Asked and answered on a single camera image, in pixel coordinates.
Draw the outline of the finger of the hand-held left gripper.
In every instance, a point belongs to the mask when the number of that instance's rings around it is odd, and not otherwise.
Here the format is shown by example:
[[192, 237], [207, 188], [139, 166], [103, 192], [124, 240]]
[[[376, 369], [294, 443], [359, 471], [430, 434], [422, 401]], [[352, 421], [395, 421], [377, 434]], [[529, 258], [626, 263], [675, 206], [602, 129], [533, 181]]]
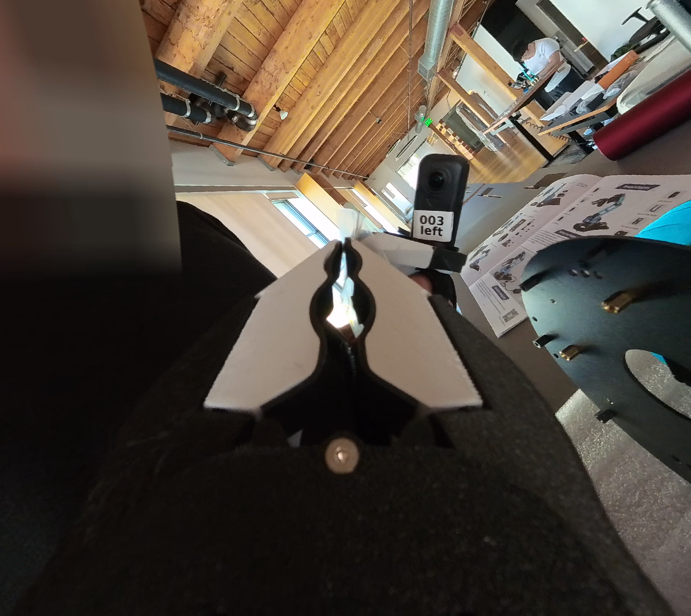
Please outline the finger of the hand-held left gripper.
[[361, 235], [361, 243], [375, 252], [433, 252], [434, 246], [388, 232], [371, 232]]
[[405, 276], [417, 273], [420, 269], [430, 268], [435, 249], [419, 247], [415, 249], [381, 249], [376, 253]]

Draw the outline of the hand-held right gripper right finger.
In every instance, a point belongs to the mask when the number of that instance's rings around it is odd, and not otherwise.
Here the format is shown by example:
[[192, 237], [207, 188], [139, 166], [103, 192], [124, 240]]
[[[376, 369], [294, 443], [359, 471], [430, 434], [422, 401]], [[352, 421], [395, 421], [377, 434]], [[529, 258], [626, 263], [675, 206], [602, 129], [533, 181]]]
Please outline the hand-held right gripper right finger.
[[480, 407], [430, 293], [360, 241], [348, 240], [343, 251], [367, 370], [432, 412]]

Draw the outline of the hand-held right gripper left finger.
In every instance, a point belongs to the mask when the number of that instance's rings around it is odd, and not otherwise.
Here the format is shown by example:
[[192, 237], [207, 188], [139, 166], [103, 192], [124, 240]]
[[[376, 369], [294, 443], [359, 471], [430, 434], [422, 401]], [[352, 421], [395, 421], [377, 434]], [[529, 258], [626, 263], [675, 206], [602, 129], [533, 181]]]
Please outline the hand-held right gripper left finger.
[[343, 245], [331, 241], [256, 295], [204, 407], [259, 415], [324, 359]]

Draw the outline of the printed instruction manual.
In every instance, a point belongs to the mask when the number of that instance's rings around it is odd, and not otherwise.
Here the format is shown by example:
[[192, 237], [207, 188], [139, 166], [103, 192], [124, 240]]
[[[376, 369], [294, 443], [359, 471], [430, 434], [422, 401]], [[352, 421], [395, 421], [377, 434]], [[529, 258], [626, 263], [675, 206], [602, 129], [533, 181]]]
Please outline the printed instruction manual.
[[501, 337], [527, 318], [521, 276], [537, 252], [581, 237], [634, 237], [689, 202], [689, 175], [565, 177], [477, 245], [461, 276], [491, 330]]

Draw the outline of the wooden work table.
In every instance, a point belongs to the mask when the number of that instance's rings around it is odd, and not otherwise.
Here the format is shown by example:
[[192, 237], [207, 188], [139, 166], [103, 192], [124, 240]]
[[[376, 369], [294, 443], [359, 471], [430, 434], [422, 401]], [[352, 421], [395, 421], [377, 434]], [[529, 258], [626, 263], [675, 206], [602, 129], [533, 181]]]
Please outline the wooden work table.
[[621, 90], [603, 89], [597, 83], [585, 82], [576, 91], [566, 94], [555, 104], [557, 112], [568, 108], [538, 131], [540, 136], [558, 136], [605, 123], [618, 114], [617, 100]]

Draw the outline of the thin metal ceiling rod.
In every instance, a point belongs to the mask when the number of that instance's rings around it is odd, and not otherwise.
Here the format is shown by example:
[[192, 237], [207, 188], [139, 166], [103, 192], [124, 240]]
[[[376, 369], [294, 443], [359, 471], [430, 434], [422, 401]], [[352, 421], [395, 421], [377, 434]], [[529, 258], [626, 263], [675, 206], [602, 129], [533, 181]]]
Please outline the thin metal ceiling rod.
[[327, 165], [320, 165], [320, 164], [313, 163], [313, 162], [303, 162], [299, 159], [291, 158], [285, 154], [272, 153], [270, 151], [266, 151], [266, 150], [260, 149], [260, 148], [254, 148], [254, 147], [249, 146], [249, 145], [237, 144], [235, 142], [228, 141], [227, 139], [221, 139], [219, 137], [212, 137], [212, 136], [205, 135], [203, 133], [196, 132], [193, 130], [188, 130], [185, 128], [179, 128], [176, 126], [166, 126], [166, 129], [169, 133], [193, 138], [193, 139], [196, 139], [199, 141], [207, 142], [209, 144], [224, 145], [228, 148], [232, 148], [232, 149], [239, 150], [242, 152], [247, 151], [251, 154], [266, 156], [266, 157], [278, 159], [281, 161], [285, 160], [289, 163], [297, 163], [298, 165], [303, 165], [305, 167], [319, 168], [323, 171], [329, 171], [329, 172], [332, 172], [333, 174], [353, 177], [353, 178], [358, 179], [358, 180], [366, 180], [367, 179], [367, 175], [361, 175], [361, 174], [357, 174], [356, 172], [350, 172], [350, 171], [346, 171], [346, 170], [343, 170], [340, 168], [333, 168], [333, 167], [330, 167]]

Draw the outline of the maroon cylindrical container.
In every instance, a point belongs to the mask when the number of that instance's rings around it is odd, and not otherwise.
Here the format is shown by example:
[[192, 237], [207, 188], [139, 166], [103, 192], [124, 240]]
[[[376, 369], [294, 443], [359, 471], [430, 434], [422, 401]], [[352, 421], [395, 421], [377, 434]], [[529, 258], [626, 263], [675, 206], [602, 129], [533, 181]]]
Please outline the maroon cylindrical container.
[[593, 138], [604, 158], [616, 162], [690, 119], [690, 72], [619, 114]]

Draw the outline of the black ceiling pipe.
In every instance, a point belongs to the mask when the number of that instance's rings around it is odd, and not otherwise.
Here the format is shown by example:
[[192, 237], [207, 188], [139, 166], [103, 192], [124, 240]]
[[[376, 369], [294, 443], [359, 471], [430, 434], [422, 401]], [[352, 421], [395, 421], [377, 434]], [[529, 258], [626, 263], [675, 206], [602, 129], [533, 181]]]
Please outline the black ceiling pipe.
[[232, 110], [218, 103], [208, 102], [205, 99], [196, 102], [178, 96], [161, 92], [160, 100], [164, 112], [187, 119], [194, 124], [213, 124], [221, 121], [229, 121], [245, 132], [251, 132], [258, 124], [258, 116], [253, 112], [249, 116]]
[[250, 130], [257, 125], [259, 115], [253, 105], [243, 97], [202, 78], [191, 76], [160, 59], [154, 58], [153, 66], [160, 81], [195, 94], [210, 103], [220, 105], [230, 112], [231, 119], [238, 117], [238, 119], [249, 124]]

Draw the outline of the white foam sheet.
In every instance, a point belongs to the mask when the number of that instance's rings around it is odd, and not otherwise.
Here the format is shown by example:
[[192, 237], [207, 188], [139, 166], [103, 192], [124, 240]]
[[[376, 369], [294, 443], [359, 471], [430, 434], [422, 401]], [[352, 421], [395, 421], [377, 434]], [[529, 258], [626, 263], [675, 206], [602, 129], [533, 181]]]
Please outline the white foam sheet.
[[676, 615], [690, 614], [690, 484], [577, 391], [556, 417], [627, 549]]

